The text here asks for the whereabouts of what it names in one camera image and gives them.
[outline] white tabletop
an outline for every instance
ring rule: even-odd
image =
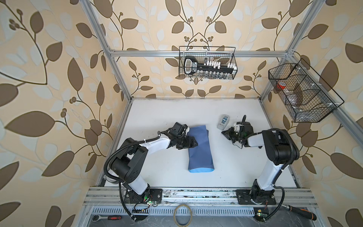
[[[206,125],[213,172],[190,173],[188,150],[171,147],[148,155],[141,176],[151,187],[251,187],[268,160],[265,148],[233,146],[217,129],[223,114],[230,116],[225,130],[245,114],[254,132],[270,128],[258,100],[134,100],[118,147],[129,137],[137,141],[153,138],[175,122],[189,127]],[[276,185],[296,187],[290,171],[284,171]],[[105,186],[115,185],[106,182]]]

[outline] folded blue cloth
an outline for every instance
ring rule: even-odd
[[[209,146],[208,130],[205,125],[190,128],[187,133],[194,136],[198,146],[189,148],[189,166],[191,173],[208,173],[214,170],[211,148]]]

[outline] red and black handle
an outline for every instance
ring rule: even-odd
[[[120,215],[109,215],[107,217],[107,220],[120,220],[121,216]]]
[[[317,216],[310,212],[310,211],[307,211],[307,210],[304,210],[304,209],[299,209],[299,208],[296,208],[296,207],[293,207],[293,206],[290,206],[290,205],[287,205],[287,208],[289,211],[291,212],[294,212],[294,213],[297,213],[298,215],[304,217],[304,218],[307,218],[307,219],[311,219],[313,221],[315,221],[317,219]]]

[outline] floral wallpaper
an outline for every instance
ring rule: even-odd
[[[236,58],[233,80],[210,80],[179,74],[175,58],[120,57],[117,63],[131,96],[143,98],[251,98],[259,97],[276,58]]]
[[[327,0],[295,55],[321,74],[326,83],[317,79],[338,92],[345,100],[340,108],[363,127],[362,37],[363,2]],[[302,186],[314,193],[326,223],[363,226],[362,147],[332,114],[319,123],[293,123],[273,91],[264,106],[273,125],[288,130],[300,149],[293,167]]]
[[[0,0],[0,23],[0,226],[69,227],[126,101],[78,1]]]
[[[309,0],[91,0],[115,50],[286,50]]]

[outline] black wire mesh basket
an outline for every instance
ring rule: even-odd
[[[307,69],[316,73],[318,82],[310,77]],[[285,63],[270,69],[269,80],[294,122],[320,122],[344,103],[304,59],[297,64]]]
[[[179,77],[233,80],[238,68],[235,47],[180,46]]]

